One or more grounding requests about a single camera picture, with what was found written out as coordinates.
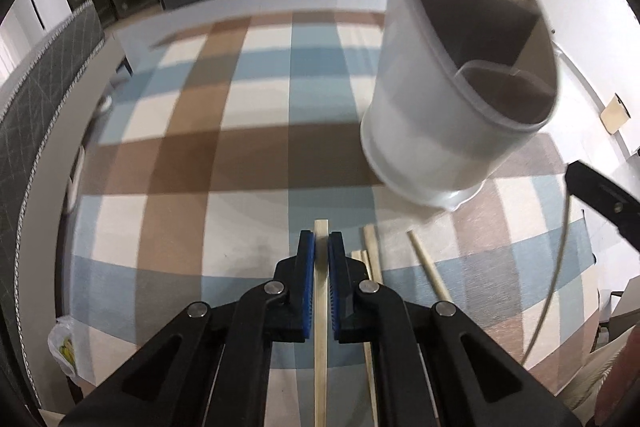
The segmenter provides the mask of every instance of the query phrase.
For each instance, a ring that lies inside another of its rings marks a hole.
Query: floor
[[[114,90],[86,149],[64,286],[71,316],[94,332],[74,336],[81,378],[102,381],[120,365],[122,343],[142,345],[190,302],[227,303],[267,280],[319,216],[342,232],[346,251],[363,248],[360,229],[374,223],[385,284],[431,305],[406,237],[416,230],[457,306],[521,359],[558,250],[562,158],[548,134],[533,136],[456,212],[391,193],[370,172],[359,133],[381,15],[316,9],[201,24],[151,49]],[[554,304],[526,366],[552,391],[575,374],[599,317],[575,210]],[[301,349],[278,347],[270,373],[303,397],[290,427],[309,425],[300,420],[311,345]],[[332,378],[357,378],[350,392],[364,391],[361,348],[329,350]],[[346,404],[366,405],[346,391],[332,408],[339,416],[352,410]]]
[[[560,97],[551,122],[543,129],[556,143],[566,163],[582,160],[640,199],[640,156],[625,160],[613,136],[604,129],[596,103],[582,86],[572,68],[558,60]],[[640,257],[631,245],[618,235],[617,229],[600,214],[575,200],[584,209],[591,248],[596,256],[601,320],[606,320],[617,297],[632,277],[640,275]]]
[[[133,14],[131,17],[117,20],[116,22],[108,26],[108,28],[104,30],[104,33],[105,35],[110,37],[115,32],[120,31],[123,28],[126,28],[128,26],[133,26],[137,22],[143,21],[145,19],[149,19],[154,15],[160,15],[160,14],[162,14],[162,6],[160,5],[160,3],[154,4],[153,6],[149,6],[148,8],[140,10],[139,12]]]
[[[384,11],[385,7],[386,0],[207,0],[136,20],[133,24],[123,24],[116,32],[135,69],[140,57],[165,36],[221,18],[278,10]],[[565,162],[583,160],[640,198],[640,157],[633,155],[628,160],[624,159],[616,140],[602,126],[599,110],[578,76],[562,58],[558,60],[558,67],[558,107],[544,131],[554,138]],[[610,313],[610,292],[624,289],[628,279],[640,275],[640,257],[599,214],[588,207],[584,212],[593,253],[598,260],[598,286],[604,319]]]
[[[386,0],[206,0],[164,12],[117,30],[134,69],[142,55],[173,32],[223,18],[303,9],[385,10]]]

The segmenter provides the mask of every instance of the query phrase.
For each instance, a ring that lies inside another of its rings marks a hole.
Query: plaid carpet
[[[88,148],[68,294],[79,373],[100,383],[191,301],[217,306],[271,277],[301,229],[328,218],[347,251],[376,223],[385,283],[435,297],[417,227],[454,301],[519,359],[555,263],[564,166],[538,134],[457,212],[401,200],[362,154],[382,14],[288,12],[160,42]],[[580,212],[527,367],[557,391],[593,342],[598,296]],[[266,425],[308,426],[313,346],[276,344]],[[372,425],[362,346],[329,348],[329,425]]]

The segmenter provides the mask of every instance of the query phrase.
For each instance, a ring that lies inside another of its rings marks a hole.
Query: white plastic bucket
[[[455,210],[548,121],[558,92],[548,31],[535,1],[387,3],[362,147],[391,190]]]

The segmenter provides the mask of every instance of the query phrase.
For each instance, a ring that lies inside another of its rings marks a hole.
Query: plastic bag
[[[64,315],[56,319],[56,325],[49,332],[47,344],[49,351],[56,362],[74,384],[79,383],[78,370],[76,368],[76,354],[73,344],[73,319],[70,315]]]

